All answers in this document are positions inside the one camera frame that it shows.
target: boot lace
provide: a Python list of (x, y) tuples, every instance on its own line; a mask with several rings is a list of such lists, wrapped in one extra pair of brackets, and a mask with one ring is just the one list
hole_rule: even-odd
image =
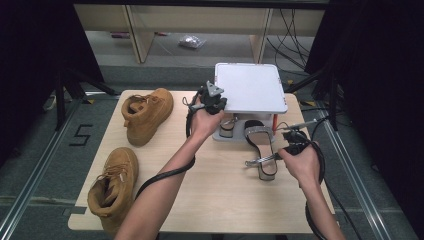
[(136, 94), (136, 95), (132, 95), (130, 97), (130, 99), (132, 101), (137, 101), (137, 102), (146, 102), (147, 104), (149, 104), (149, 99), (152, 99), (152, 101), (154, 101), (154, 102), (157, 102), (159, 100), (161, 100), (161, 101), (163, 100), (162, 98), (159, 98), (157, 96), (152, 96), (150, 94), (146, 95), (146, 96), (141, 96), (141, 95)]
[(110, 166), (106, 168), (103, 174), (99, 175), (97, 177), (97, 180), (102, 180), (104, 178), (114, 178), (118, 177), (121, 179), (121, 182), (125, 182), (126, 179), (124, 179), (122, 173), (128, 173), (127, 171), (127, 164), (122, 163), (114, 166)]

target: wrist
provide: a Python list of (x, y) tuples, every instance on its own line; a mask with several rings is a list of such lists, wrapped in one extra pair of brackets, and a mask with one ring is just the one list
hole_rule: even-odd
[(205, 136), (201, 133), (193, 133), (187, 138), (187, 141), (196, 143), (196, 145), (202, 145), (209, 136)]
[(204, 142), (206, 141), (206, 139), (209, 137), (208, 134), (206, 134), (206, 132), (202, 132), (202, 131), (195, 131), (192, 132), (189, 138), (192, 138), (195, 141), (200, 141), (200, 142)]
[(321, 185), (313, 179), (299, 181), (299, 185), (305, 193), (313, 192), (321, 188)]

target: metal rail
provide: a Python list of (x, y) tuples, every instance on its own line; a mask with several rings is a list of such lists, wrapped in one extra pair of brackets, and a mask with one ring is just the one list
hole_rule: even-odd
[[(321, 101), (317, 101), (317, 107), (325, 108), (325, 104)], [(325, 111), (319, 111), (319, 114), (321, 115), (321, 117), (326, 116)], [(387, 229), (387, 226), (383, 221), (383, 218), (378, 212), (375, 203), (371, 199), (367, 188), (365, 187), (361, 177), (359, 176), (358, 171), (355, 168), (355, 165), (352, 162), (352, 159), (350, 158), (349, 153), (347, 152), (339, 133), (333, 130), (331, 124), (328, 121), (324, 123), (324, 126), (327, 130), (331, 142), (333, 143), (334, 148), (336, 149), (340, 162), (342, 163), (346, 171), (347, 177), (349, 178), (349, 181), (352, 184), (353, 190), (355, 191), (356, 196), (358, 197), (358, 201), (361, 204), (362, 209), (364, 210), (365, 216), (368, 219), (368, 222), (375, 234), (375, 237), (377, 239), (384, 240), (392, 239)]]
[(58, 145), (66, 132), (66, 129), (69, 125), (70, 120), (72, 119), (74, 113), (81, 105), (81, 99), (74, 99), (72, 103), (70, 103), (68, 110), (68, 117), (63, 123), (62, 127), (55, 131), (52, 138), (50, 139), (49, 144), (43, 152), (40, 160), (32, 171), (30, 177), (28, 178), (24, 188), (19, 193), (18, 197), (15, 199), (12, 207), (9, 209), (5, 219), (3, 219), (0, 226), (0, 236), (2, 240), (10, 239), (15, 230), (16, 226), (19, 223), (22, 215), (25, 212), (28, 203), (31, 200), (31, 196), (34, 194), (34, 191), (37, 189), (39, 183), (41, 182), (44, 173), (50, 165), (50, 162), (55, 154)]

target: white object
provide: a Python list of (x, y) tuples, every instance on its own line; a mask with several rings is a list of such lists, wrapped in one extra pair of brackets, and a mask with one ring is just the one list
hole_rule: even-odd
[(277, 67), (271, 64), (218, 63), (215, 85), (228, 99), (225, 112), (282, 114), (287, 112)]

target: sandal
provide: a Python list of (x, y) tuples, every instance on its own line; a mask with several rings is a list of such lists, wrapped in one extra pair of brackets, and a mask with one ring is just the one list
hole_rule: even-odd
[[(271, 139), (272, 129), (258, 120), (248, 120), (244, 124), (244, 136), (246, 141), (259, 152), (259, 158), (272, 155)], [(272, 181), (277, 173), (277, 163), (274, 160), (261, 162), (258, 167), (259, 179)]]
[(236, 121), (237, 117), (234, 117), (232, 113), (226, 113), (219, 127), (219, 136), (232, 138)]

